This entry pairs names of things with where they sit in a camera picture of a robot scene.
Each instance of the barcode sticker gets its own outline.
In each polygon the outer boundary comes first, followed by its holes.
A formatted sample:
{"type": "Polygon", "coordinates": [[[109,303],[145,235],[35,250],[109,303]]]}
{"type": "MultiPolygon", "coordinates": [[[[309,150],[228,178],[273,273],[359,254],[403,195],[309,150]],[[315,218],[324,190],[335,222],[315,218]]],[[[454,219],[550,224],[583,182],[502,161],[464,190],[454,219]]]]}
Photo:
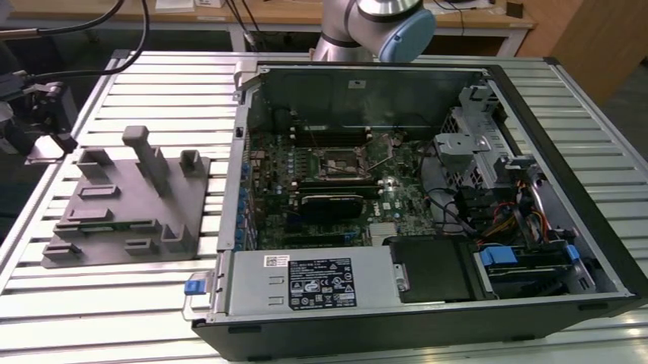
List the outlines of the barcode sticker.
{"type": "Polygon", "coordinates": [[[263,256],[263,266],[265,268],[287,267],[289,256],[263,256]]]}

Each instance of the white paper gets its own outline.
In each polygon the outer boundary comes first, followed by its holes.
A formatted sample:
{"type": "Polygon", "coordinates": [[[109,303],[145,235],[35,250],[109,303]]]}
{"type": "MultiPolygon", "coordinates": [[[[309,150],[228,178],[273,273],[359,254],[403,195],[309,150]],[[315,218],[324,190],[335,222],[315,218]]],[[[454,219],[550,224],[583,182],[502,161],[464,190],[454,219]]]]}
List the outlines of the white paper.
{"type": "Polygon", "coordinates": [[[459,10],[466,11],[472,10],[474,8],[487,9],[494,7],[494,5],[487,0],[472,0],[471,2],[458,2],[452,4],[442,0],[436,0],[436,2],[438,5],[435,2],[426,2],[423,4],[424,8],[430,10],[434,15],[455,13],[458,10],[455,10],[454,7],[459,10]]]}
{"type": "Polygon", "coordinates": [[[156,13],[189,13],[194,10],[193,0],[156,0],[156,13]]]}

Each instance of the metal bracket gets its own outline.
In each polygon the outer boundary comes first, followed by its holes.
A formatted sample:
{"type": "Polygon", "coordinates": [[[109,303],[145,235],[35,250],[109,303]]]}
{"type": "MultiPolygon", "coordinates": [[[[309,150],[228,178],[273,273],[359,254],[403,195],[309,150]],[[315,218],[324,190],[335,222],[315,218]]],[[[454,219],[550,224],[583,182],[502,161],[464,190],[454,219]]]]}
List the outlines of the metal bracket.
{"type": "Polygon", "coordinates": [[[496,174],[496,183],[510,182],[511,173],[518,173],[530,168],[535,164],[535,158],[531,155],[523,155],[519,157],[500,157],[496,159],[492,168],[496,174]]]}
{"type": "Polygon", "coordinates": [[[229,273],[232,268],[232,254],[231,250],[225,250],[218,254],[218,264],[214,267],[213,284],[208,287],[213,287],[214,297],[212,297],[212,312],[227,312],[227,290],[229,288],[229,273]]]}
{"type": "Polygon", "coordinates": [[[245,83],[257,75],[256,61],[237,61],[233,66],[233,86],[236,92],[244,91],[248,86],[245,83]]]}
{"type": "Polygon", "coordinates": [[[468,134],[443,133],[434,136],[434,146],[444,167],[451,172],[463,173],[476,152],[486,152],[487,144],[479,143],[468,134]]]}

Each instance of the blue latch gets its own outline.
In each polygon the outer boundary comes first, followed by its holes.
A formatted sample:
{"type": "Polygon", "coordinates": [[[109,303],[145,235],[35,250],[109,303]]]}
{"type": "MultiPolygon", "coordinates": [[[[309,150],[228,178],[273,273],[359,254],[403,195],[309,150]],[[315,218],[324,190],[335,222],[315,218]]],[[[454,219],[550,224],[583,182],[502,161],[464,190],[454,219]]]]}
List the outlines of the blue latch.
{"type": "Polygon", "coordinates": [[[184,294],[186,296],[197,296],[206,293],[206,281],[197,279],[184,282],[184,294]]]}
{"type": "Polygon", "coordinates": [[[516,263],[515,253],[510,246],[488,246],[478,252],[478,257],[480,258],[484,267],[492,264],[516,263]]]}
{"type": "Polygon", "coordinates": [[[570,262],[574,263],[579,259],[578,250],[575,246],[567,245],[566,246],[566,254],[569,255],[570,262]]]}

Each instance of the power cable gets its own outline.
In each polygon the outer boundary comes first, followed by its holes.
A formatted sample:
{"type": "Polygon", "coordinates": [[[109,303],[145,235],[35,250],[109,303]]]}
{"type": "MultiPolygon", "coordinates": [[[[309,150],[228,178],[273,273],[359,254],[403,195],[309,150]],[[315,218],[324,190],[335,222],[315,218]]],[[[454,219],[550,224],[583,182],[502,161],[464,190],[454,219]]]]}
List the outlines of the power cable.
{"type": "Polygon", "coordinates": [[[150,30],[150,17],[148,14],[148,5],[145,3],[145,0],[141,0],[141,11],[142,11],[142,19],[144,19],[144,29],[141,31],[140,44],[137,45],[134,53],[125,61],[125,63],[121,64],[121,66],[118,66],[117,68],[112,68],[110,70],[62,71],[62,72],[51,72],[47,74],[37,74],[34,76],[29,76],[29,81],[35,83],[35,82],[43,82],[43,81],[49,81],[59,78],[109,76],[112,74],[117,74],[125,71],[126,68],[132,66],[137,58],[141,56],[141,52],[144,51],[144,47],[148,41],[148,33],[150,30]]]}
{"type": "Polygon", "coordinates": [[[243,37],[247,40],[247,43],[249,44],[249,49],[252,50],[252,52],[259,52],[252,34],[249,33],[247,27],[244,26],[243,18],[240,17],[236,3],[232,0],[224,0],[224,4],[227,4],[227,7],[229,8],[229,12],[233,15],[233,19],[236,20],[236,23],[239,24],[239,27],[243,30],[243,37]]]}
{"type": "Polygon", "coordinates": [[[112,18],[112,16],[116,14],[118,9],[121,8],[124,1],[125,0],[117,0],[114,5],[112,6],[112,9],[104,15],[97,17],[94,20],[88,21],[85,24],[74,25],[72,27],[53,28],[53,29],[37,29],[38,35],[39,36],[54,36],[54,35],[58,35],[58,34],[80,32],[82,30],[88,30],[92,27],[96,27],[98,24],[105,23],[106,20],[112,18]]]}
{"type": "Polygon", "coordinates": [[[443,10],[455,10],[455,11],[458,11],[458,17],[459,17],[460,22],[462,22],[462,35],[460,35],[460,36],[463,36],[463,34],[466,33],[466,23],[463,22],[463,11],[464,11],[464,10],[475,10],[476,8],[475,8],[475,7],[472,7],[472,8],[456,8],[456,5],[454,5],[451,2],[448,2],[447,4],[448,4],[448,6],[451,6],[452,8],[446,8],[443,5],[440,5],[440,4],[438,3],[438,1],[436,1],[436,0],[434,0],[434,4],[436,4],[436,6],[438,6],[440,9],[443,9],[443,10]]]}

